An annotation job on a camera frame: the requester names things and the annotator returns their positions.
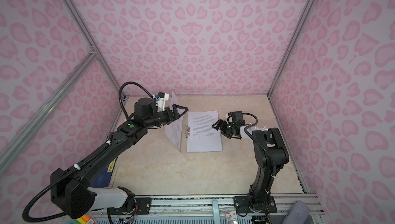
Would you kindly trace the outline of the translucent beige file folder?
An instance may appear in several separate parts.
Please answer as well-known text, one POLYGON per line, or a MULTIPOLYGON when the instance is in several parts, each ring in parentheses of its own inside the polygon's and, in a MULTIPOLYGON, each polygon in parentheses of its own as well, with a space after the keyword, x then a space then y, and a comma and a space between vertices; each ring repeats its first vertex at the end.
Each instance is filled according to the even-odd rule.
POLYGON ((187 152, 221 152, 223 148, 220 132, 212 128, 216 121, 217 111, 192 112, 188 114, 186 128, 183 128, 183 118, 180 118, 165 126, 165 135, 179 150, 182 137, 186 137, 187 152))

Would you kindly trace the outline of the technical drawing paper sheet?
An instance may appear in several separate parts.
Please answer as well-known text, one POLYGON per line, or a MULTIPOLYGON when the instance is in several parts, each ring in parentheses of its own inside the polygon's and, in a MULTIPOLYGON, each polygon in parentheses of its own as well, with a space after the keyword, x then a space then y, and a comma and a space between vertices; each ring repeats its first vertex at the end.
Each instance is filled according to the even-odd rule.
POLYGON ((170 142, 181 151, 183 118, 165 126, 165 135, 170 142))

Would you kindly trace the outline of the printed text sheet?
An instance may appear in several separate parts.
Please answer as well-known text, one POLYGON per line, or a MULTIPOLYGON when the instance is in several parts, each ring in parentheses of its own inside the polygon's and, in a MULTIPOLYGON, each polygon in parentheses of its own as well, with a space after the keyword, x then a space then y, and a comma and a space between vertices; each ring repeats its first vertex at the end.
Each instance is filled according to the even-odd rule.
POLYGON ((188 114, 187 152, 221 152, 223 150, 221 134, 212 128, 218 120, 217 110, 188 114))

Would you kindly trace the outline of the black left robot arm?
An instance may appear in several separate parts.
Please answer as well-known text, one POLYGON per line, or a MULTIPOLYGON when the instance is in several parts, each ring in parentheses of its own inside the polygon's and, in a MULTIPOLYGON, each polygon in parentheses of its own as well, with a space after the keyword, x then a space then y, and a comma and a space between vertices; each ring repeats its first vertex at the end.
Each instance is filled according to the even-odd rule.
POLYGON ((159 111, 154 99, 139 99, 134 105, 134 112, 109 134, 103 145, 68 169, 57 169, 51 174, 50 182, 54 184, 50 189, 51 202, 73 219, 91 210, 113 209, 117 214, 134 212, 137 204, 132 191, 125 187, 95 190, 91 186, 93 181, 150 129, 169 125, 187 112, 187 107, 177 104, 159 111))

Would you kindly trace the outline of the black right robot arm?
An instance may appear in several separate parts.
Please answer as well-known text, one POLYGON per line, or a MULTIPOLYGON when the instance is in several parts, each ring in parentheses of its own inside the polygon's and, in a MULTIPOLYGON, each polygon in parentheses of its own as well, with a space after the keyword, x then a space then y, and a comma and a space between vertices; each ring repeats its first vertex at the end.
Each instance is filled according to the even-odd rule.
POLYGON ((227 138, 249 138, 253 142, 258 165, 256 178, 245 197, 234 197, 234 207, 242 217, 249 213, 276 213, 277 206, 271 195, 277 173, 289 163, 290 156, 278 128, 256 128, 243 122, 228 123, 218 120, 212 128, 227 138))

